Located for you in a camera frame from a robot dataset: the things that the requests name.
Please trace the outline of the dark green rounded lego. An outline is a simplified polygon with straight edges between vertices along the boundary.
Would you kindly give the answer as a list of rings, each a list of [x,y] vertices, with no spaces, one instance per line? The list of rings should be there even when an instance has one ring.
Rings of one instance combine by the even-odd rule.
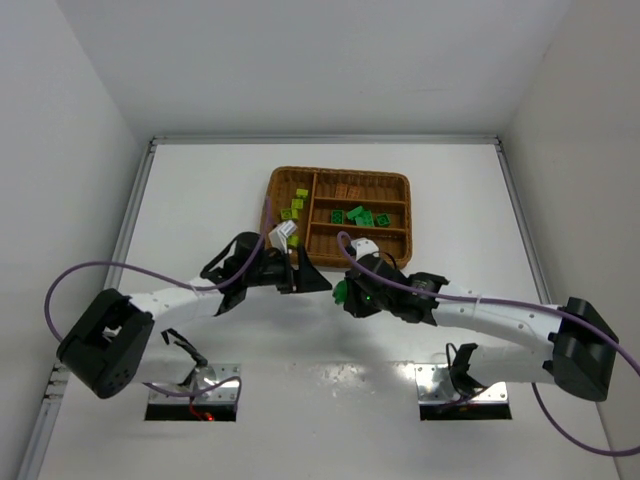
[[[333,289],[332,297],[336,305],[343,305],[348,298],[348,283],[346,280],[339,281]]]

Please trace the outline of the dark green square lego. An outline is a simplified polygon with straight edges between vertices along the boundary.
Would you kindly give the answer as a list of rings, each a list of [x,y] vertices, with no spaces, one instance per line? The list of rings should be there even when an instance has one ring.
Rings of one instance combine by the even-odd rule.
[[[345,223],[346,214],[343,210],[332,210],[330,215],[331,224],[342,225]]]

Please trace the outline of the light green small lego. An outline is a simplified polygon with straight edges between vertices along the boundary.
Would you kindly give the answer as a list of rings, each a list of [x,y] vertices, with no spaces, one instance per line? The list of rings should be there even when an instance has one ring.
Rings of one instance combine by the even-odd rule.
[[[355,218],[359,217],[363,213],[363,211],[363,206],[357,206],[354,209],[348,211],[346,216],[349,220],[354,220]]]

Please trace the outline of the green long lego brick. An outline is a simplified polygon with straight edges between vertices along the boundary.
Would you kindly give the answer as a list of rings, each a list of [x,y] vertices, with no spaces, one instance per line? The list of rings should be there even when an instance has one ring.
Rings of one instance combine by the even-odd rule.
[[[365,210],[355,218],[357,226],[373,228],[375,226],[374,217],[371,211]]]

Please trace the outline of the dark green studded lego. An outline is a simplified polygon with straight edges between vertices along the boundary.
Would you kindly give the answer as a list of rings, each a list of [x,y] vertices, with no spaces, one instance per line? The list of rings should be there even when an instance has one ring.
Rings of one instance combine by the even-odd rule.
[[[376,225],[382,228],[387,228],[391,225],[391,219],[388,214],[383,213],[375,217]]]

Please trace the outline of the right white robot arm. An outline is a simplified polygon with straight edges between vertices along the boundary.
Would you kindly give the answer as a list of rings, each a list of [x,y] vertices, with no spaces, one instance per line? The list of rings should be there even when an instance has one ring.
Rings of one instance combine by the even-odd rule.
[[[502,347],[466,343],[448,366],[455,392],[471,397],[498,382],[555,384],[583,400],[607,399],[617,336],[587,301],[572,297],[564,306],[538,311],[492,304],[445,277],[426,272],[404,275],[373,254],[348,270],[334,295],[346,312],[366,318],[379,312],[411,324],[471,330],[504,341]]]

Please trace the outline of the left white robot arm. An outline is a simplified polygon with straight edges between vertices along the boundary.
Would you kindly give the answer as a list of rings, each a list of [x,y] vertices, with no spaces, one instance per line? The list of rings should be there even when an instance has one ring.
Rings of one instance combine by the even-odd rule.
[[[188,383],[206,360],[178,327],[230,312],[250,288],[273,286],[289,295],[332,287],[304,247],[291,251],[278,230],[268,236],[242,232],[196,278],[167,282],[168,288],[148,293],[100,291],[60,338],[57,359],[98,398],[111,398],[131,383],[156,391]]]

